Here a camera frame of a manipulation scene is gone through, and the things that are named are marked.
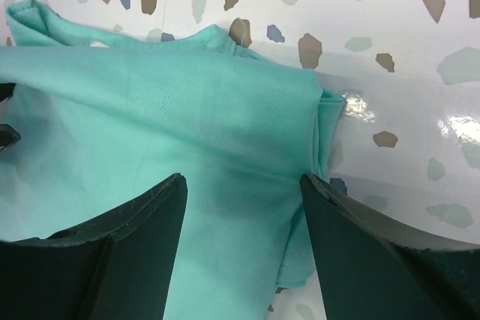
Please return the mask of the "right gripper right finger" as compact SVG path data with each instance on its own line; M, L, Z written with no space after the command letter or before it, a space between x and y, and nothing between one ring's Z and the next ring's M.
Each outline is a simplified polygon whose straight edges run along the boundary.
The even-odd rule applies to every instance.
M328 319L478 319L479 246L408 226L313 174L300 180Z

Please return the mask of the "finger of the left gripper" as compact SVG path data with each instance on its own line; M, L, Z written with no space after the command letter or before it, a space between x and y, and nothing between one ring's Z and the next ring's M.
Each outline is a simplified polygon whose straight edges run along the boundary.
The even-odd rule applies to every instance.
M2 154L13 145L15 145L18 141L20 141L21 135L15 131L10 125L8 124L1 124L0 125L0 153Z
M16 84L15 83L1 83L0 84L0 102L12 97Z

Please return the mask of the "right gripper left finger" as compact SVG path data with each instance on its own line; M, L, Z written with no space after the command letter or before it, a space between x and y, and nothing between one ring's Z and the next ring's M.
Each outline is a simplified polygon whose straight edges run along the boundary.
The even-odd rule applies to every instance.
M180 174L48 238L1 243L3 319L162 319L188 189Z

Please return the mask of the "mint green t shirt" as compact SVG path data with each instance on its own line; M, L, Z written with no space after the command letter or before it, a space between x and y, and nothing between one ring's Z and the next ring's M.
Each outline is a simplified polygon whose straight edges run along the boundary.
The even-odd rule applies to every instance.
M35 0L7 7L1 238L46 237L173 173L187 182L166 319L262 319L314 272L300 177L324 176L344 99L210 25L143 42Z

